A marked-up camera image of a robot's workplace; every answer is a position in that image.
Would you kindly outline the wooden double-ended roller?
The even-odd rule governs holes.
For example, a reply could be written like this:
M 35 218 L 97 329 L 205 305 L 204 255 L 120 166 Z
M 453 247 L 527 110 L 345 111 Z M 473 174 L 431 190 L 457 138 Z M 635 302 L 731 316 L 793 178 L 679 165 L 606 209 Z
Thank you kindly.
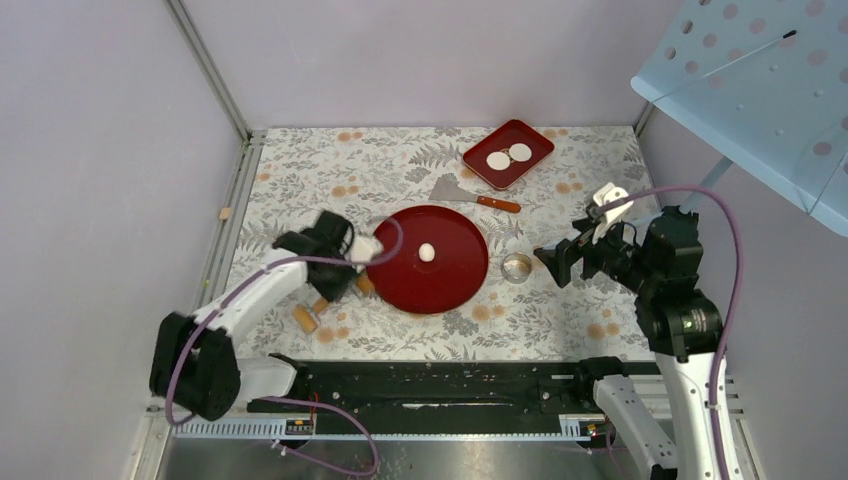
M 357 290 L 365 297 L 371 297 L 375 293 L 375 286 L 366 273 L 361 274 L 354 282 Z M 292 309 L 292 317 L 306 333 L 311 334 L 318 329 L 319 315 L 328 308 L 330 302 L 319 297 L 312 304 L 297 304 Z

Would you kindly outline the white dough ball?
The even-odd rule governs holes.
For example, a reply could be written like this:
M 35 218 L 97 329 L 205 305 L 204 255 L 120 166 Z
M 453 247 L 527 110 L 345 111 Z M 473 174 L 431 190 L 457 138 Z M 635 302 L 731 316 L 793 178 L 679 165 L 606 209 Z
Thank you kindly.
M 435 259 L 435 255 L 435 247 L 431 243 L 422 243 L 418 248 L 418 257 L 422 262 L 432 262 Z

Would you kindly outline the round red tray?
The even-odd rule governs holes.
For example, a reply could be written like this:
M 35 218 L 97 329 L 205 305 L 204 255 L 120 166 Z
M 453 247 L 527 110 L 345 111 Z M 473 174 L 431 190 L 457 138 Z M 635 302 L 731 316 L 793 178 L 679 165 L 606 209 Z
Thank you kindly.
M 486 240 L 457 211 L 435 205 L 405 208 L 381 222 L 374 236 L 387 250 L 400 247 L 392 259 L 366 272 L 380 298 L 401 311 L 437 314 L 455 309 L 471 300 L 486 279 Z M 429 263 L 418 257 L 425 242 L 436 252 Z

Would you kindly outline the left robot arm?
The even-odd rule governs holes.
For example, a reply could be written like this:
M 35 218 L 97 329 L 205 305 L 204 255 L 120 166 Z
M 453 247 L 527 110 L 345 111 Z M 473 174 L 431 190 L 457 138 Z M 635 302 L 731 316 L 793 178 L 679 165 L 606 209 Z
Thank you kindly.
M 191 314 L 172 312 L 161 321 L 151 393 L 208 421 L 270 396 L 285 410 L 301 409 L 311 387 L 292 361 L 240 358 L 238 347 L 274 306 L 306 286 L 324 300 L 340 298 L 382 251 L 378 240 L 356 234 L 350 221 L 329 211 L 311 227 L 284 232 L 240 284 Z

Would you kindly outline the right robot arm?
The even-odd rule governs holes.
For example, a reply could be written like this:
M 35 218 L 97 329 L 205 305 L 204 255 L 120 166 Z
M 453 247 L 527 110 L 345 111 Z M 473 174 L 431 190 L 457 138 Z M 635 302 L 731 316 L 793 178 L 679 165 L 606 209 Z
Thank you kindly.
M 616 357 L 579 362 L 569 395 L 583 410 L 601 410 L 624 441 L 644 479 L 740 479 L 725 390 L 726 363 L 719 356 L 724 323 L 715 304 L 696 284 L 703 248 L 698 216 L 666 207 L 630 243 L 618 224 L 594 235 L 598 221 L 574 222 L 580 232 L 534 255 L 559 287 L 603 273 L 635 295 L 637 324 L 664 380 L 671 408 L 668 438 L 637 397 L 632 379 Z

